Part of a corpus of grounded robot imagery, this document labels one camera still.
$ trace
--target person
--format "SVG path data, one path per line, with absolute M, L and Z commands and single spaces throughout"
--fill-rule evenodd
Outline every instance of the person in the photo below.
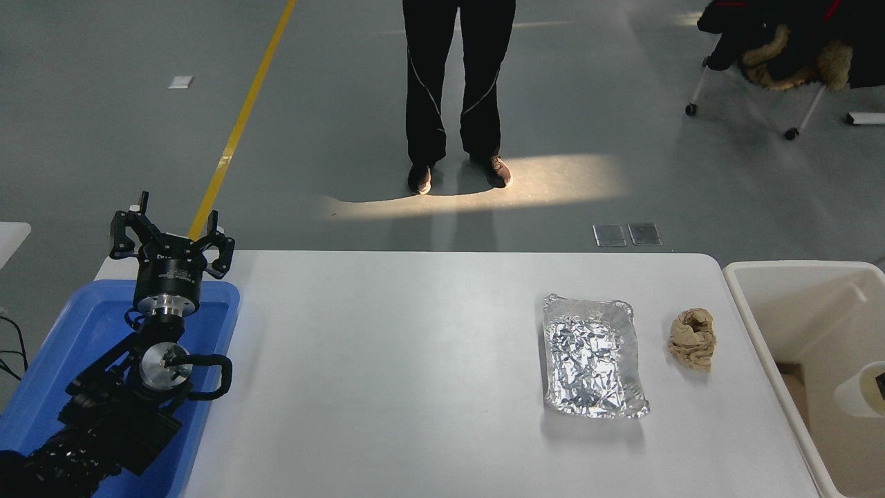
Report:
M 415 194 L 430 191 L 431 171 L 445 157 L 446 134 L 440 112 L 445 61 L 460 10 L 464 41 L 465 87 L 460 118 L 461 143 L 489 183 L 512 183 L 501 159 L 497 77 L 507 52 L 516 0 L 403 0 L 408 45 L 405 134 L 412 168 L 407 183 Z

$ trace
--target robotic arm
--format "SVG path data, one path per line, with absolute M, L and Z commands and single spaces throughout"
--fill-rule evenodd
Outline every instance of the robotic arm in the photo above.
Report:
M 203 272 L 222 278 L 235 241 L 218 229 L 212 211 L 204 237 L 160 232 L 146 215 L 148 192 L 137 209 L 118 211 L 111 222 L 110 257 L 139 260 L 133 308 L 134 332 L 89 365 L 65 389 L 71 400 L 58 415 L 65 428 L 25 457 L 0 452 L 0 498 L 90 497 L 101 481 L 122 469 L 141 475 L 181 428 L 173 416 L 185 401 L 210 401 L 231 385 L 233 366 L 221 354 L 191 354 L 178 344 L 184 318 L 200 307 Z M 140 246 L 127 235 L 131 229 Z M 210 265 L 203 252 L 215 247 Z M 131 320 L 129 313 L 141 317 Z M 218 366 L 221 382 L 210 393 L 194 391 L 194 367 Z

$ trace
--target white table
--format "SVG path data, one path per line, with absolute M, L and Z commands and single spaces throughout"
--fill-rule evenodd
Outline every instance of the white table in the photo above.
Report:
M 31 233 L 31 225 L 20 222 L 0 222 L 0 268 Z
M 188 498 L 817 496 L 707 256 L 240 251 L 226 280 L 234 384 Z M 646 417 L 544 406 L 551 292 L 633 305 Z M 710 374 L 666 351 L 689 307 L 714 317 Z

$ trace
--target yellow floor line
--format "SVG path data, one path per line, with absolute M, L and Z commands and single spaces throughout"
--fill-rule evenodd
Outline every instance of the yellow floor line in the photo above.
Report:
M 203 226 L 206 224 L 206 218 L 209 216 L 209 212 L 212 210 L 212 205 L 215 203 L 215 198 L 218 196 L 221 184 L 224 182 L 224 176 L 227 173 L 227 168 L 230 166 L 230 161 L 234 158 L 234 152 L 236 151 L 237 144 L 240 142 L 242 130 L 246 128 L 246 121 L 249 120 L 252 106 L 255 104 L 255 99 L 258 98 L 261 84 L 265 81 L 267 69 L 271 65 L 271 60 L 273 60 L 273 53 L 276 52 L 277 45 L 280 44 L 282 33 L 286 30 L 286 25 L 289 23 L 289 17 L 292 14 L 292 9 L 295 8 L 296 1 L 297 0 L 289 0 L 286 3 L 286 9 L 280 16 L 280 22 L 277 23 L 277 28 L 273 31 L 271 42 L 267 44 L 265 56 L 261 59 L 261 65 L 258 66 L 258 72 L 255 73 L 255 78 L 252 80 L 252 86 L 249 88 L 249 93 L 246 94 L 246 100 L 242 103 L 240 114 L 236 117 L 234 129 L 230 132 L 230 137 L 227 139 L 227 145 L 225 145 L 224 152 L 221 154 L 219 164 L 215 167 L 215 174 L 212 175 L 212 180 L 209 181 L 209 188 L 206 189 L 206 193 L 203 195 L 203 202 L 200 203 L 200 208 L 196 211 L 194 222 L 190 224 L 188 237 L 191 240 L 197 240 L 200 237 L 200 233 L 203 231 Z

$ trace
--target blue tray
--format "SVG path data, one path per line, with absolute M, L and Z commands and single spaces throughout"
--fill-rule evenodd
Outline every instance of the blue tray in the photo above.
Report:
M 71 296 L 9 406 L 0 416 L 0 449 L 28 455 L 63 425 L 58 412 L 70 400 L 65 387 L 132 330 L 123 314 L 132 306 L 133 280 L 99 280 Z M 180 344 L 194 354 L 225 354 L 234 333 L 240 293 L 226 282 L 203 282 L 200 309 L 186 318 Z M 198 368 L 197 391 L 213 391 L 220 369 Z M 183 422 L 141 477 L 123 471 L 102 481 L 96 498 L 175 498 L 188 482 L 210 402 L 186 401 L 175 411 Z

